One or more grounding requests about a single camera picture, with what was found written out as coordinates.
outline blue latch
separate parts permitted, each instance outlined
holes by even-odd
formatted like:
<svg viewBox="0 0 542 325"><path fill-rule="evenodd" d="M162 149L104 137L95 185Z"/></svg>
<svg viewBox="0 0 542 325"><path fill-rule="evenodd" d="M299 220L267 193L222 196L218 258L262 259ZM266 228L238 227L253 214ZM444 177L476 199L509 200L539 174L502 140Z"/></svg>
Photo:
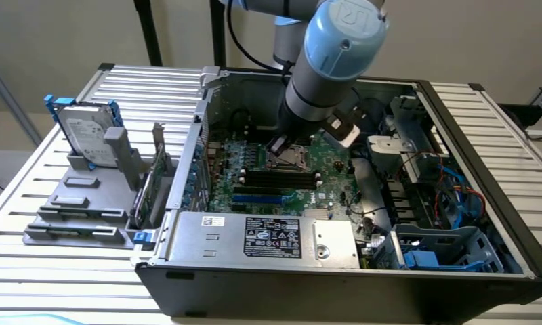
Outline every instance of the blue latch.
<svg viewBox="0 0 542 325"><path fill-rule="evenodd" d="M404 254L409 269L426 269L429 271L461 271L478 272L485 265L484 261L476 261L468 265L441 265L436 253L432 251L410 251Z"/></svg>
<svg viewBox="0 0 542 325"><path fill-rule="evenodd" d="M152 242L152 232L136 232L135 238L132 240L135 245L143 245L143 248L155 248L155 243Z"/></svg>
<svg viewBox="0 0 542 325"><path fill-rule="evenodd" d="M56 100L55 100L55 104L59 104L59 105L75 105L76 104L76 100L72 98L72 97L59 97Z"/></svg>

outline side panel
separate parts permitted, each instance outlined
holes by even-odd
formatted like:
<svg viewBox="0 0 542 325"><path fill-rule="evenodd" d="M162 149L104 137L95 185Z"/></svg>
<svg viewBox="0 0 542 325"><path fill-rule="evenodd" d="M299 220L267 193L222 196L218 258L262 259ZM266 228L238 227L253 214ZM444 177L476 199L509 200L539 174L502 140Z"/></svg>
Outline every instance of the side panel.
<svg viewBox="0 0 542 325"><path fill-rule="evenodd" d="M420 86L424 97L430 104L430 115L434 116L437 127L444 129L445 136L448 137L445 140L452 143L452 148L449 149L452 153L460 155L464 160L481 192L485 195L486 201L493 208L494 214L502 222L505 231L512 237L514 245L526 260L528 266L535 272L535 275L542 278L542 247L539 244L510 199L502 191L494 176L488 170L488 167L442 102L441 97L436 93L434 88L428 81L420 81ZM529 303L541 296L542 287L528 296L517 299L516 303Z"/></svg>
<svg viewBox="0 0 542 325"><path fill-rule="evenodd" d="M532 290L532 281L482 277L289 274L166 269L136 270L170 316L461 324Z"/></svg>

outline blue clip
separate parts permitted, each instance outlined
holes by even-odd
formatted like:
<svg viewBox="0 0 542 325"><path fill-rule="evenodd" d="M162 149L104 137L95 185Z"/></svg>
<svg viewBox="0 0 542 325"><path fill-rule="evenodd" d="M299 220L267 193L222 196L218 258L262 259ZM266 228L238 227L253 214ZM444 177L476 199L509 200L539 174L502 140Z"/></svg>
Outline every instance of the blue clip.
<svg viewBox="0 0 542 325"><path fill-rule="evenodd" d="M135 245L143 245L144 250L155 248L151 232L136 232L132 242L135 243Z"/></svg>
<svg viewBox="0 0 542 325"><path fill-rule="evenodd" d="M112 116L114 116L114 121L115 121L115 126L116 126L116 127L124 127L124 121L123 121L123 118L122 118L122 116L120 116L119 103L116 103L115 100L110 100L110 101L108 101L108 107L111 107Z"/></svg>
<svg viewBox="0 0 542 325"><path fill-rule="evenodd" d="M425 269L438 271L461 271L461 272L480 272L484 261L476 261L468 265L441 265L436 253L432 251L410 251L404 254L406 266L409 269Z"/></svg>
<svg viewBox="0 0 542 325"><path fill-rule="evenodd" d="M70 106L70 105L75 105L76 104L76 100L72 97L59 97L55 100L55 104L58 105L64 105L64 106Z"/></svg>
<svg viewBox="0 0 542 325"><path fill-rule="evenodd" d="M55 99L55 96L52 95L52 94L48 94L46 97L44 97L44 102L47 103L47 109L48 109L48 111L50 111L50 113L51 113L51 116L52 116L52 119L55 120L55 122L58 123L59 122L59 119L58 119L58 114L56 114L56 107L55 107L55 105L54 105L54 99Z"/></svg>

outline motherboard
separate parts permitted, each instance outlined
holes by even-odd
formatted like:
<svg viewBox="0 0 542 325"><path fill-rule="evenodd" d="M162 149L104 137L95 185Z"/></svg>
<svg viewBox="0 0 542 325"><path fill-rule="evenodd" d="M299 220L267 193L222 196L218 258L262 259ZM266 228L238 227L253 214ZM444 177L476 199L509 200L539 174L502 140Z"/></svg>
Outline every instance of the motherboard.
<svg viewBox="0 0 542 325"><path fill-rule="evenodd" d="M209 143L214 185L210 212L298 215L350 220L355 205L354 166L322 137L274 156L265 144L229 138Z"/></svg>

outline blue pcie slot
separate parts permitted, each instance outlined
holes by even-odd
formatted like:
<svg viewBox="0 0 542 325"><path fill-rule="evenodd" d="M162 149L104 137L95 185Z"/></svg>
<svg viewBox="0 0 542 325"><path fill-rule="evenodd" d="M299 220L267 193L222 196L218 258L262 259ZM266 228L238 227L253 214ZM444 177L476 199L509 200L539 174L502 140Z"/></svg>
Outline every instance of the blue pcie slot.
<svg viewBox="0 0 542 325"><path fill-rule="evenodd" d="M234 202L282 205L283 204L283 197L282 196L234 195Z"/></svg>

